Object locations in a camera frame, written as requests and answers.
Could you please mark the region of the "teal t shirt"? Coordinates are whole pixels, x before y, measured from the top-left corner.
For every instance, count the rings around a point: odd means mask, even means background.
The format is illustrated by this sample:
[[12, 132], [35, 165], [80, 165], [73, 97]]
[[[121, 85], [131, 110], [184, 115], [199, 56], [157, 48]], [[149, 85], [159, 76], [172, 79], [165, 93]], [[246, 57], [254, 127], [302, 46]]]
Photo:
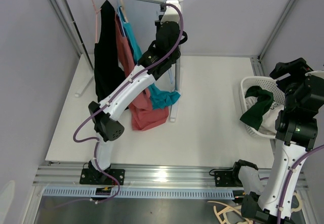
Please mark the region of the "teal t shirt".
[[[130, 23], [125, 23], [125, 21], [123, 21], [123, 25], [126, 32], [126, 37], [124, 38], [126, 38], [127, 43], [130, 46], [131, 55], [133, 58], [133, 62], [131, 63], [131, 65], [135, 65], [137, 64], [138, 60], [141, 58], [142, 52], [139, 45], [137, 44]], [[153, 109], [164, 109], [167, 106], [171, 106], [174, 103], [176, 103], [181, 96], [176, 91], [173, 92], [162, 91], [155, 84], [150, 85], [148, 87], [148, 90], [150, 92], [149, 98], [152, 102]]]

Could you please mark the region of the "salmon pink t shirt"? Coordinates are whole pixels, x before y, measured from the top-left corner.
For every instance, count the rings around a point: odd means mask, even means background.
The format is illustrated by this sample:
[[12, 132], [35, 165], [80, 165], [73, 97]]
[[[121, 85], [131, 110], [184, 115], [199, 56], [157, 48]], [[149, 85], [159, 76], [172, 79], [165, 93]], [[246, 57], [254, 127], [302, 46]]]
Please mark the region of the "salmon pink t shirt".
[[[130, 46], [126, 38], [122, 37], [118, 15], [115, 16], [117, 57], [121, 63], [125, 76], [129, 76], [135, 65], [131, 65], [133, 58]], [[132, 129], [145, 131], [164, 124], [169, 116], [169, 109], [153, 109], [149, 98], [148, 88], [142, 91], [130, 104], [129, 110], [132, 114]]]

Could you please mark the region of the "green and white t shirt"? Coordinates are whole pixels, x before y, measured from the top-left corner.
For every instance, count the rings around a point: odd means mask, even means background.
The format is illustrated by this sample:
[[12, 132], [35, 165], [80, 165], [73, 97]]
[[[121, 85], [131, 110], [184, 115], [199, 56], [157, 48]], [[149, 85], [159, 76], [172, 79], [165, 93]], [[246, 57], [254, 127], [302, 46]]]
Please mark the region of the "green and white t shirt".
[[275, 121], [284, 106], [274, 100], [272, 92], [260, 86], [249, 87], [245, 99], [247, 111], [243, 113], [240, 121], [262, 134], [275, 135]]

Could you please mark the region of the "light blue wire hanger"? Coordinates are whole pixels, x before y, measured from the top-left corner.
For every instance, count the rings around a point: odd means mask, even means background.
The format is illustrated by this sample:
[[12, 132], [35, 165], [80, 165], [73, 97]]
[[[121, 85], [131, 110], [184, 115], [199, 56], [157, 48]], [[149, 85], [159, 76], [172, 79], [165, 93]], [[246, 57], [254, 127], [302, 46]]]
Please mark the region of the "light blue wire hanger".
[[[160, 10], [156, 12], [156, 17], [159, 20], [159, 22], [163, 14], [164, 11], [162, 11], [162, 8], [160, 7]], [[169, 70], [167, 70], [167, 72], [165, 72], [164, 75], [158, 80], [157, 86], [161, 90], [166, 90], [166, 91], [174, 90], [174, 76], [173, 76], [172, 67]]]
[[126, 37], [126, 32], [125, 32], [124, 25], [123, 25], [122, 7], [118, 0], [116, 0], [116, 3], [117, 3], [117, 15], [119, 18], [121, 33], [122, 33], [123, 37]]

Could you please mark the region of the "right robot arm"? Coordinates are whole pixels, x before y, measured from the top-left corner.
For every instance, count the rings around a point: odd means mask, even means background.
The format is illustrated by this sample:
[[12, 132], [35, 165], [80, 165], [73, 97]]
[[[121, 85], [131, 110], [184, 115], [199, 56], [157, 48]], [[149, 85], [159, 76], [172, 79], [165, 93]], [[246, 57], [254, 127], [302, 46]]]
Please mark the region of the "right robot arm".
[[245, 191], [241, 215], [259, 223], [291, 223], [295, 186], [305, 160], [323, 149], [314, 147], [315, 116], [323, 106], [323, 71], [314, 71], [304, 58], [279, 62], [270, 73], [285, 94], [284, 109], [275, 122], [275, 156], [267, 184], [255, 164], [238, 160], [233, 178]]

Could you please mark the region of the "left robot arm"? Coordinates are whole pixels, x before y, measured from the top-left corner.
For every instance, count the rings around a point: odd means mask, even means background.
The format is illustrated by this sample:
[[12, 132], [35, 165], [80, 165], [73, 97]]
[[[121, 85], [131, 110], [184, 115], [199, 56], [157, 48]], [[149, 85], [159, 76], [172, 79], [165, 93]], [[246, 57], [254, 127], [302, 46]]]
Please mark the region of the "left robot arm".
[[179, 46], [187, 39], [183, 20], [164, 22], [128, 77], [109, 96], [98, 103], [93, 101], [89, 104], [89, 120], [93, 121], [97, 133], [94, 156], [89, 161], [89, 169], [95, 176], [109, 175], [111, 143], [125, 130], [118, 121], [124, 110], [176, 63], [181, 56]]

